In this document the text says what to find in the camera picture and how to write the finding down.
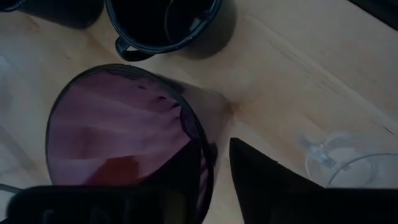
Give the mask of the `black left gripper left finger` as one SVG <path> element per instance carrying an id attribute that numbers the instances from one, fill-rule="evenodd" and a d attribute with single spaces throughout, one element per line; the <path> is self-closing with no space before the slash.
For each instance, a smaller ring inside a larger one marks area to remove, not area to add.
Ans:
<path id="1" fill-rule="evenodd" d="M 212 155 L 188 142 L 137 185 L 31 187 L 15 194 L 6 224 L 201 224 L 213 187 Z"/>

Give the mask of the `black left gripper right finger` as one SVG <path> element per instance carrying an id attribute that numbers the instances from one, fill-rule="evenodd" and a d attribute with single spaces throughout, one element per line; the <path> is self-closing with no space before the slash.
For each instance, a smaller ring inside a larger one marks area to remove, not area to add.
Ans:
<path id="1" fill-rule="evenodd" d="M 244 224 L 398 224 L 398 190 L 326 189 L 231 138 Z"/>

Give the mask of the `translucent purple tumbler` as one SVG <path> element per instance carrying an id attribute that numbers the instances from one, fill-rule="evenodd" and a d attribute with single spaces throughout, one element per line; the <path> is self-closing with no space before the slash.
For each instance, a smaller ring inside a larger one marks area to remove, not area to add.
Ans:
<path id="1" fill-rule="evenodd" d="M 202 224 L 232 115 L 219 93 L 130 65 L 93 67 L 52 106 L 45 138 L 55 185 L 167 187 L 183 224 Z"/>

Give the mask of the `dark blue speckled mug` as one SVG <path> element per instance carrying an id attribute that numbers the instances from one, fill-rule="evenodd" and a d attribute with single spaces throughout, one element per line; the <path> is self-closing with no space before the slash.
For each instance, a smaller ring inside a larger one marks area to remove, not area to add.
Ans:
<path id="1" fill-rule="evenodd" d="M 213 23 L 224 0 L 105 0 L 118 33 L 114 46 L 127 62 L 184 49 Z"/>

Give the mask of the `clear plastic mug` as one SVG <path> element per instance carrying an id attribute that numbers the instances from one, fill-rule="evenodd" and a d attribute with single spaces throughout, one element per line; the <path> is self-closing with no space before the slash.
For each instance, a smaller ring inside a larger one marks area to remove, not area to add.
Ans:
<path id="1" fill-rule="evenodd" d="M 398 151 L 368 138 L 332 133 L 322 141 L 305 136 L 309 179 L 326 188 L 398 189 Z"/>

